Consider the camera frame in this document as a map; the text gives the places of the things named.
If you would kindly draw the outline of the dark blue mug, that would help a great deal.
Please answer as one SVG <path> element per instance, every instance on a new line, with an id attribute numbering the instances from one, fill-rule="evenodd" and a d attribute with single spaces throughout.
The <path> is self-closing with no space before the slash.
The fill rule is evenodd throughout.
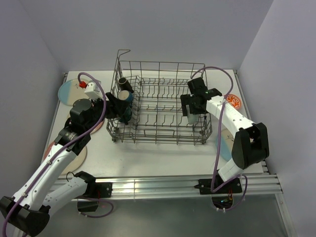
<path id="1" fill-rule="evenodd" d="M 122 90 L 119 94 L 118 94 L 118 99 L 122 100 L 122 101 L 127 101 L 130 104 L 133 103 L 133 94 L 128 91 L 128 90 Z"/>

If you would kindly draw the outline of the orange patterned bowl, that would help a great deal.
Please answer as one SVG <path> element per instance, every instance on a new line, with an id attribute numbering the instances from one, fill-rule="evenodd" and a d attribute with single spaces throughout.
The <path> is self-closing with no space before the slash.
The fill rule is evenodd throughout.
<path id="1" fill-rule="evenodd" d="M 234 95 L 234 94 L 229 94 L 226 98 L 226 100 L 236 109 L 239 110 L 242 107 L 242 101 L 241 99 Z"/>

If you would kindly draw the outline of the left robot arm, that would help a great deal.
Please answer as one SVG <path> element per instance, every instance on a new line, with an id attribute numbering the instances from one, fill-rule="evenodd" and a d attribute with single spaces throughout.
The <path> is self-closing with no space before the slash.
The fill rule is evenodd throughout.
<path id="1" fill-rule="evenodd" d="M 49 154 L 36 172 L 12 197 L 3 196 L 0 211 L 5 218 L 2 236 L 8 224 L 24 235 L 35 237 L 47 226 L 50 217 L 77 197 L 95 198 L 96 178 L 80 171 L 62 187 L 49 192 L 62 171 L 82 152 L 91 140 L 91 132 L 104 120 L 122 114 L 128 102 L 107 92 L 100 98 L 79 99 L 70 110 L 70 118 L 59 132 Z"/>

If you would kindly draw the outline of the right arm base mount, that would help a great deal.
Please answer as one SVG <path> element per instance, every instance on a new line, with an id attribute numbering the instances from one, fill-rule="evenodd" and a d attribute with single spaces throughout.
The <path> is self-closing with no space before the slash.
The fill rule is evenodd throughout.
<path id="1" fill-rule="evenodd" d="M 227 183 L 216 192 L 214 190 L 222 185 L 224 181 L 219 176 L 216 176 L 213 191 L 211 190 L 211 183 L 211 178 L 199 179 L 198 183 L 194 185 L 194 188 L 199 191 L 200 195 L 216 195 L 212 197 L 211 200 L 218 210 L 226 211 L 231 208 L 234 203 L 234 194 L 242 193 L 241 182 L 238 178 Z"/>

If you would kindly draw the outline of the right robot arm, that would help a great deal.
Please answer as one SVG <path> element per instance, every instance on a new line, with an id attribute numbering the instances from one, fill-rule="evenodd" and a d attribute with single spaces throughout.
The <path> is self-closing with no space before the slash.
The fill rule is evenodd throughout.
<path id="1" fill-rule="evenodd" d="M 255 123 L 235 109 L 217 89 L 208 89 L 202 78 L 187 82 L 189 94 L 181 95 L 183 116 L 189 124 L 196 123 L 201 114 L 212 114 L 224 125 L 234 138 L 232 158 L 219 169 L 214 188 L 225 192 L 231 186 L 231 179 L 253 164 L 270 155 L 268 131 L 263 123 Z"/>

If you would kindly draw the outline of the light green bowl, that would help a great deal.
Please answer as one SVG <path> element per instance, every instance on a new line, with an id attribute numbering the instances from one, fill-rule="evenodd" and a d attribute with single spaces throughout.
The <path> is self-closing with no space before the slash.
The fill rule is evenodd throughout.
<path id="1" fill-rule="evenodd" d="M 188 124 L 195 124 L 199 120 L 199 115 L 194 115 L 190 113 L 190 106 L 186 105 L 187 109 L 187 119 L 188 119 Z"/>

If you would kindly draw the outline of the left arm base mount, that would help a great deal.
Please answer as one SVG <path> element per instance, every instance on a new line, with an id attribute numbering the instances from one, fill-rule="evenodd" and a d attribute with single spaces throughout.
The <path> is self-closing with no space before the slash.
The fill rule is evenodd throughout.
<path id="1" fill-rule="evenodd" d="M 110 182 L 98 182 L 96 183 L 95 190 L 88 197 L 95 199 L 110 198 L 112 194 L 112 188 L 113 184 Z M 102 208 L 108 210 L 111 209 L 111 206 L 100 201 L 79 200 L 77 202 L 78 211 L 89 215 L 96 211 L 101 211 Z"/>

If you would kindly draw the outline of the dark green mug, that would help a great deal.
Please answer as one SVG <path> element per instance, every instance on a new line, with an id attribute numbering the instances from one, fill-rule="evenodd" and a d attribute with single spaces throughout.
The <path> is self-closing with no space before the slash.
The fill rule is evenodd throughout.
<path id="1" fill-rule="evenodd" d="M 123 115 L 120 117 L 119 122 L 128 125 L 129 121 L 132 118 L 132 110 L 130 107 L 127 107 Z"/>

